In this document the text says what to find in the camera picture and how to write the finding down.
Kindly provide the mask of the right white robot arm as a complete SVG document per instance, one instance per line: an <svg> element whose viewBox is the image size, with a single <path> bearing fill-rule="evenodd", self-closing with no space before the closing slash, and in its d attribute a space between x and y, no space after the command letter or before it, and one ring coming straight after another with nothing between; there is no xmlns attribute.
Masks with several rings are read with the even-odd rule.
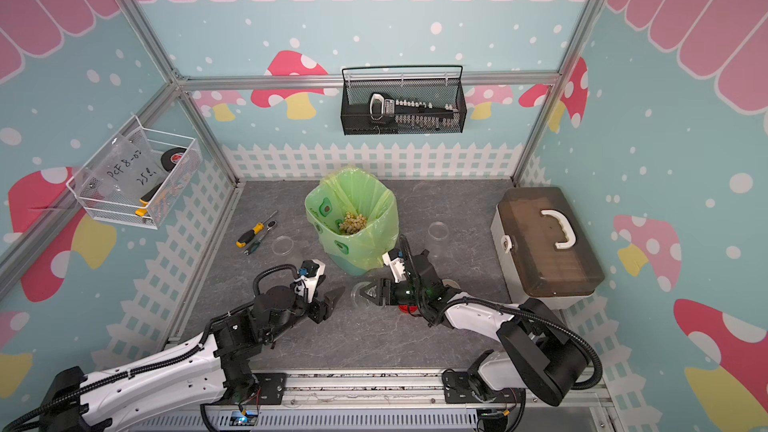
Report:
<svg viewBox="0 0 768 432"><path fill-rule="evenodd" d="M468 371L475 376L477 396L525 388L558 406L570 391L600 383L604 367L599 354L542 301L503 304L450 286L438 276L429 252L413 253L404 235L382 260L390 275L363 283L360 297L379 307L413 308L430 327L470 331L501 344L502 354L491 351Z"/></svg>

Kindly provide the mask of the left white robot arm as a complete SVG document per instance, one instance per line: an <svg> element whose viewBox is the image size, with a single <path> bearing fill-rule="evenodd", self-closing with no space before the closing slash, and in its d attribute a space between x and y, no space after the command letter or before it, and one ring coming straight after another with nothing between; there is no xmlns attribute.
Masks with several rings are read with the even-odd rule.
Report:
<svg viewBox="0 0 768 432"><path fill-rule="evenodd" d="M7 431L123 431L175 409L221 400L246 405L263 392L250 361L305 319L328 320L344 294L324 295L325 265L306 260L259 273L250 301L208 320L203 331L130 364L86 374L56 375L40 406L5 425Z"/></svg>

